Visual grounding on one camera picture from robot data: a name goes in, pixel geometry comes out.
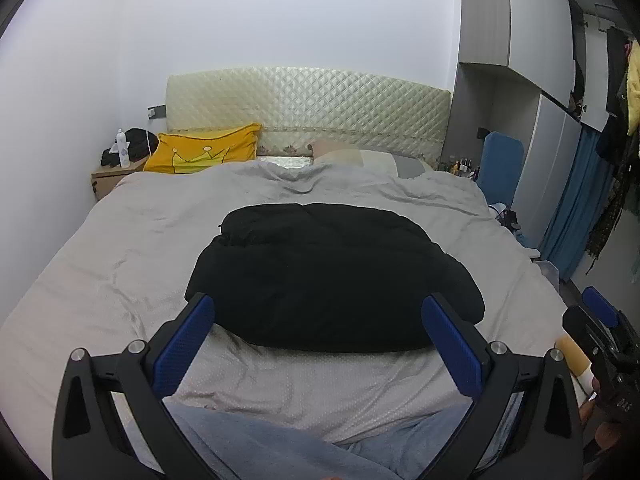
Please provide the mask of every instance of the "chair backrest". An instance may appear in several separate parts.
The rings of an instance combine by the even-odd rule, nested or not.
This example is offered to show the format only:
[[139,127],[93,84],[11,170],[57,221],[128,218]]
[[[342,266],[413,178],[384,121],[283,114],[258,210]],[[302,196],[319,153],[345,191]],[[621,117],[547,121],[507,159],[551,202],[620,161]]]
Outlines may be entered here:
[[524,147],[519,140],[498,132],[486,136],[476,184],[488,204],[502,202],[511,207],[522,173],[523,158]]

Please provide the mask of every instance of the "wooden nightstand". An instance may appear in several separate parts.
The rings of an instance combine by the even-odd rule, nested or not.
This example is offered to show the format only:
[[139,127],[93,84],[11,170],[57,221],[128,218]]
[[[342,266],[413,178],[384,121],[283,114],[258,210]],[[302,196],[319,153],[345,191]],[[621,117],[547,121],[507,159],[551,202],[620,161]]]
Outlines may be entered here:
[[91,185],[94,187],[96,202],[106,197],[124,176],[135,173],[136,171],[142,171],[148,158],[149,156],[147,155],[137,162],[132,162],[126,170],[123,170],[120,166],[116,166],[115,168],[101,166],[95,170],[91,174]]

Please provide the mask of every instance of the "gray cabinet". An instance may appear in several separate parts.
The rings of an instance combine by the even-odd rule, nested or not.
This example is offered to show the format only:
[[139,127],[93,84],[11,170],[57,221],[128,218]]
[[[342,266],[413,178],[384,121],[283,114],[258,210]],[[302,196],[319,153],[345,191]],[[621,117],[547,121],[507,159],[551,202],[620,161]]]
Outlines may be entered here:
[[584,43],[586,67],[584,77],[584,98],[580,120],[599,132],[607,124],[607,89],[609,82],[609,62],[607,59],[606,28],[613,22],[584,15]]
[[520,182],[511,208],[522,233],[538,246],[562,198],[580,139],[580,123],[540,96]]
[[569,0],[462,0],[459,61],[507,67],[564,106],[572,49]]

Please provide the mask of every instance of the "black garment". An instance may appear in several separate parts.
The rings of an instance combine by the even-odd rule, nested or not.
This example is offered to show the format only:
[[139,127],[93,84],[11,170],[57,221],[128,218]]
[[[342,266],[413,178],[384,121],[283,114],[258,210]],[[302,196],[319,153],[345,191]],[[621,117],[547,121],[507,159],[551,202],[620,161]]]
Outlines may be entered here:
[[626,137],[626,147],[623,152],[622,163],[616,172],[612,198],[589,233],[586,251],[593,257],[593,263],[589,270],[600,257],[600,253],[609,240],[611,232],[618,225],[631,183],[634,179],[638,179],[640,174],[638,142],[638,133],[633,137]]
[[420,226],[390,211],[267,204],[229,213],[196,263],[185,298],[213,298],[216,323],[260,346],[386,352],[431,344],[422,300],[440,292],[472,323],[471,275]]
[[607,59],[609,60],[609,81],[607,85],[607,112],[618,115],[620,104],[618,101],[618,89],[625,78],[628,60],[626,59],[625,45],[629,38],[624,32],[615,28],[607,29]]
[[[149,136],[149,145],[146,145],[145,134]],[[137,162],[141,158],[145,158],[149,154],[149,147],[151,147],[151,153],[153,153],[158,147],[158,138],[151,132],[143,130],[141,128],[132,128],[125,132],[127,142],[129,145],[129,160],[131,162]],[[120,156],[118,153],[109,153],[109,150],[102,152],[102,158],[100,160],[101,166],[111,166],[115,168],[120,163]]]
[[622,113],[618,116],[610,115],[598,139],[596,152],[612,166],[622,163],[628,139],[627,125],[626,117]]

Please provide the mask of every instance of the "hand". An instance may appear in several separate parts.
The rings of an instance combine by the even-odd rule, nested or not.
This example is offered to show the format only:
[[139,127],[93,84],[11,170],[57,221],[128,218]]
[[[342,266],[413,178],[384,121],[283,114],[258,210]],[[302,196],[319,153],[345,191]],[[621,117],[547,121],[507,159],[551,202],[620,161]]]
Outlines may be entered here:
[[[600,392],[600,383],[594,377],[593,381],[591,381],[591,386],[593,386],[594,391],[596,393]],[[580,422],[582,423],[582,427],[584,428],[587,424],[587,421],[593,415],[593,409],[596,406],[596,400],[587,400],[582,406],[580,406]],[[607,450],[613,446],[615,446],[620,440],[620,436],[622,436],[622,425],[617,422],[603,422],[598,426],[596,430],[594,439],[596,444],[602,450]]]

